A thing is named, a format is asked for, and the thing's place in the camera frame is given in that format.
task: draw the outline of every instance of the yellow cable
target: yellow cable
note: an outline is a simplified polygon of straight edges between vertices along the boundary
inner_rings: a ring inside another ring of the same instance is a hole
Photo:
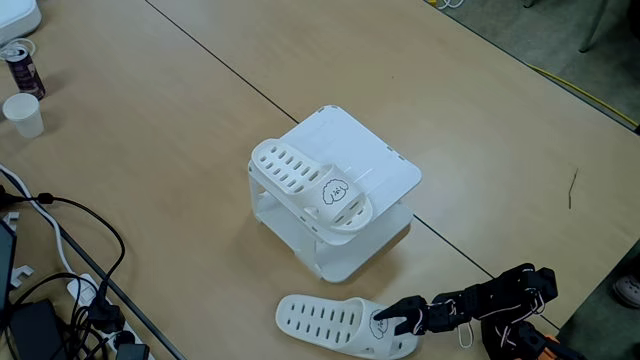
[[[626,122],[628,122],[629,124],[633,125],[633,127],[634,127],[634,128],[637,128],[637,127],[638,127],[638,123],[637,123],[637,122],[635,122],[635,121],[633,121],[633,120],[632,120],[630,117],[628,117],[627,115],[625,115],[625,114],[621,113],[620,111],[616,110],[613,106],[611,106],[611,105],[607,104],[606,102],[604,102],[604,101],[602,101],[602,100],[598,99],[597,97],[595,97],[595,96],[593,96],[593,95],[589,94],[588,92],[586,92],[585,90],[582,90],[581,88],[577,87],[576,85],[573,85],[572,83],[568,82],[567,80],[565,80],[565,79],[563,79],[563,78],[560,78],[560,77],[558,77],[558,76],[556,76],[556,75],[553,75],[552,73],[550,73],[550,72],[548,72],[548,71],[546,71],[546,70],[543,70],[543,69],[541,69],[541,68],[539,68],[539,67],[537,67],[537,66],[535,66],[535,65],[527,64],[527,66],[529,66],[529,67],[530,67],[530,68],[532,68],[533,70],[537,71],[538,73],[540,73],[540,74],[542,74],[542,75],[544,75],[544,76],[546,76],[546,77],[549,77],[549,78],[551,78],[551,79],[553,79],[553,80],[555,80],[555,81],[557,81],[557,82],[559,82],[559,83],[561,83],[561,84],[563,84],[563,85],[566,85],[566,86],[568,86],[568,87],[572,88],[573,90],[575,90],[575,91],[579,92],[580,94],[582,94],[582,95],[584,95],[584,96],[588,97],[589,99],[591,99],[591,100],[595,101],[596,103],[600,104],[601,106],[603,106],[603,107],[607,108],[609,111],[611,111],[611,112],[613,112],[614,114],[616,114],[616,115],[620,116],[620,117],[621,117],[622,119],[624,119]]]

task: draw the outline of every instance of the wooden table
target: wooden table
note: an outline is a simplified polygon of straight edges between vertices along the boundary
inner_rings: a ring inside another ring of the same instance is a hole
[[[558,326],[638,240],[637,136],[422,1],[147,1],[295,120],[336,104],[404,153],[491,274],[553,268]]]
[[[316,279],[250,210],[251,149],[295,124],[144,2],[42,5],[45,22],[32,39],[49,90],[41,103],[46,130],[26,140],[0,122],[0,161],[32,192],[79,201],[121,231],[127,256],[114,280],[188,358],[346,359],[280,332],[280,298],[390,304],[489,279],[420,223],[347,283]],[[0,98],[15,92],[9,76],[0,71]],[[49,209],[103,268],[111,265],[118,247],[108,232],[76,209]],[[32,283],[62,267],[51,228],[22,211],[16,263],[36,268]],[[64,302],[59,286],[34,300]],[[133,325],[156,358],[168,358]],[[479,340],[460,350],[455,333],[425,337],[422,347],[435,357],[486,358]]]

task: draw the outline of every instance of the white cup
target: white cup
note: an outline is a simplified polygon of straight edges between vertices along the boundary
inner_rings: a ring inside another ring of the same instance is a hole
[[[44,131],[40,102],[27,93],[20,93],[8,98],[2,105],[4,116],[16,125],[20,135],[31,139]]]

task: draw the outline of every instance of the chair leg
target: chair leg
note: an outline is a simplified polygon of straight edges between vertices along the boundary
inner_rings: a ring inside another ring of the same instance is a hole
[[[598,6],[598,10],[593,17],[593,21],[591,22],[591,28],[589,28],[589,32],[587,32],[587,36],[582,40],[582,45],[580,45],[580,52],[584,53],[591,48],[591,41],[593,40],[593,35],[595,35],[596,30],[598,29],[598,25],[600,24],[600,20],[602,20],[602,15],[604,15],[604,11],[607,9],[607,4],[609,0],[601,0],[600,5]]]

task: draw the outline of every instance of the floor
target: floor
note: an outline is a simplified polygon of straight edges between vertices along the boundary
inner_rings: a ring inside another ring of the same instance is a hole
[[[632,260],[640,261],[640,242],[560,330],[560,341],[589,360],[640,359],[640,310],[621,305],[612,291]]]
[[[640,122],[640,40],[628,30],[630,0],[611,0],[592,48],[578,52],[599,1],[537,0],[527,9],[522,0],[466,0],[445,12],[521,61],[572,82]],[[640,310],[620,305],[611,291],[639,254],[640,243],[560,331],[561,341],[589,360],[640,359]]]
[[[600,0],[536,0],[528,9],[522,0],[466,0],[445,13],[521,61],[572,82],[640,122],[640,40],[628,30],[629,1],[610,0],[586,53],[578,48]]]

